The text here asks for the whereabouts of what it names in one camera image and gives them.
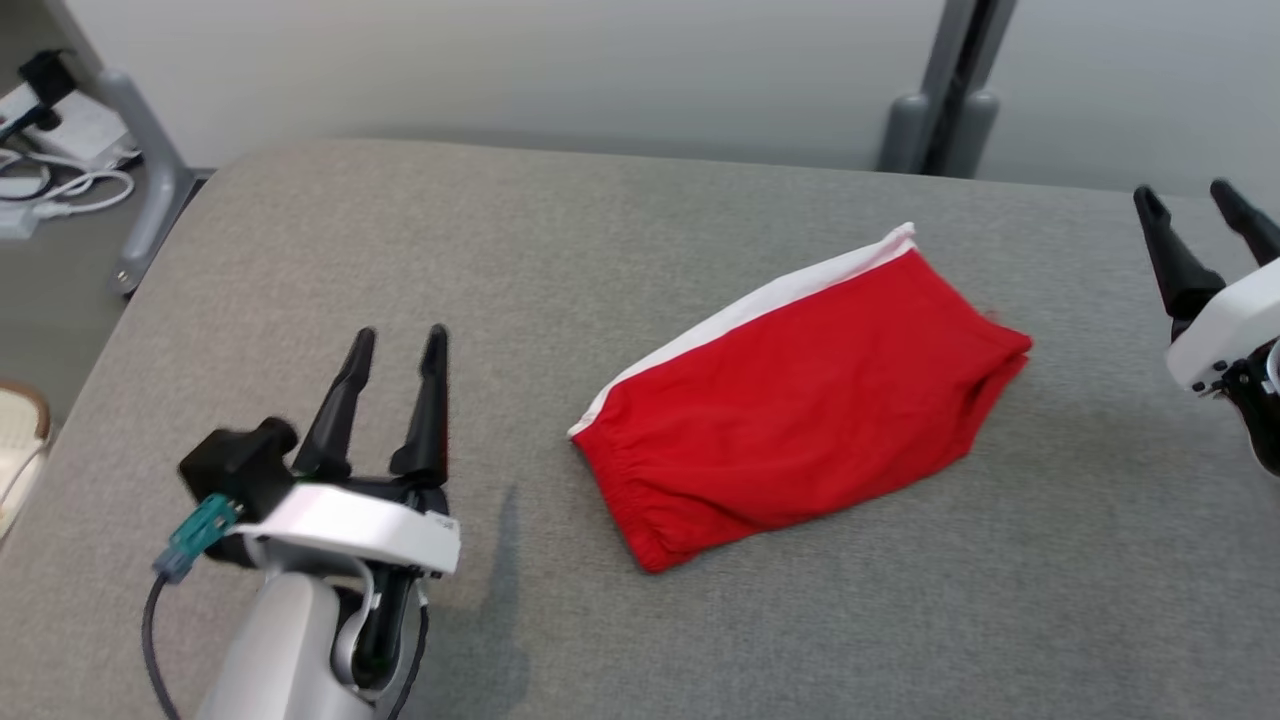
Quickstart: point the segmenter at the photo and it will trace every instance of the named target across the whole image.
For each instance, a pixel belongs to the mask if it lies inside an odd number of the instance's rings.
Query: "white stripe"
[[[707,345],[731,329],[750,323],[765,313],[772,313],[796,300],[809,297],[828,287],[879,268],[884,263],[900,258],[915,247],[915,243],[911,242],[911,237],[914,236],[915,225],[913,223],[904,223],[884,236],[884,240],[874,245],[859,247],[831,260],[824,260],[817,265],[809,265],[808,268],[782,275],[701,323],[698,323],[676,340],[646,355],[635,365],[622,370],[621,375],[604,386],[604,389],[591,401],[591,406],[586,409],[582,419],[568,429],[568,437],[576,436],[595,421],[613,386],[650,368],[657,368],[663,363],[675,360],[685,352]]]

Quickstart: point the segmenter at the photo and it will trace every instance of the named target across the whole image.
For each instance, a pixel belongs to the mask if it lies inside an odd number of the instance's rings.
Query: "slipper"
[[[0,539],[45,465],[49,404],[35,389],[0,380]]]

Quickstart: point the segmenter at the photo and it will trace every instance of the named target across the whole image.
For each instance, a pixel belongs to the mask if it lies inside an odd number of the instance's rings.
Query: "black cable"
[[[151,593],[147,594],[147,603],[142,607],[142,661],[147,665],[147,676],[151,678],[151,688],[156,692],[160,710],[169,720],[180,720],[178,708],[173,705],[173,698],[169,697],[169,689],[164,687],[164,679],[160,678],[160,666],[156,664],[156,643],[151,637],[156,619],[156,601],[160,600],[160,591],[166,584],[168,580],[157,575],[155,584],[151,585]]]
[[[401,687],[401,694],[396,698],[396,705],[392,706],[392,711],[387,715],[387,720],[396,720],[399,717],[399,711],[404,708],[404,702],[408,701],[408,692],[413,687],[413,680],[417,679],[417,667],[422,664],[422,653],[426,651],[426,629],[430,625],[431,618],[424,605],[417,623],[417,650],[413,651],[413,661],[408,666],[408,674],[404,675],[404,685]]]
[[[0,147],[4,147],[4,145],[6,142],[9,142],[9,140],[12,140],[14,137],[18,137],[19,132],[22,132],[22,131],[27,129],[28,127],[36,124],[44,117],[46,117],[49,113],[50,113],[50,110],[46,109],[42,105],[36,105],[35,108],[32,108],[32,109],[27,110],[26,113],[23,113],[18,119],[15,119],[14,122],[9,123],[9,126],[6,128],[4,128],[3,131],[0,131]],[[0,196],[0,200],[6,201],[6,202],[23,202],[23,201],[27,201],[27,200],[36,200],[36,199],[44,196],[46,192],[49,192],[49,190],[54,186],[54,168],[52,168],[52,165],[50,165],[49,163],[42,163],[40,160],[36,160],[35,158],[31,158],[29,155],[27,155],[26,152],[23,152],[20,150],[14,150],[14,152],[18,154],[18,159],[14,160],[14,161],[12,161],[12,163],[5,164],[4,167],[0,167],[0,172],[8,170],[13,165],[15,165],[18,163],[26,161],[26,163],[32,163],[32,164],[36,164],[36,165],[40,165],[40,167],[45,168],[49,172],[49,181],[45,182],[44,187],[41,187],[38,192],[35,192],[32,195],[26,195],[26,196],[22,196],[22,197],[4,197],[4,196]]]

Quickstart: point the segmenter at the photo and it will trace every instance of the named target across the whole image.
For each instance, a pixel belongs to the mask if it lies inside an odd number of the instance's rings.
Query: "gray desk leg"
[[[196,176],[182,161],[178,149],[173,146],[129,76],[119,70],[102,70],[99,87],[124,119],[147,164],[147,196],[110,278],[111,290],[129,295],[142,282],[160,243],[178,219],[178,213],[196,184]]]

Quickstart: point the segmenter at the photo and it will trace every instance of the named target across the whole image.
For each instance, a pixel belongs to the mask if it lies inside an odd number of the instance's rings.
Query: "teal connector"
[[[178,584],[200,553],[223,539],[239,519],[236,503],[225,495],[214,493],[205,498],[169,536],[169,547],[151,564],[170,584]]]

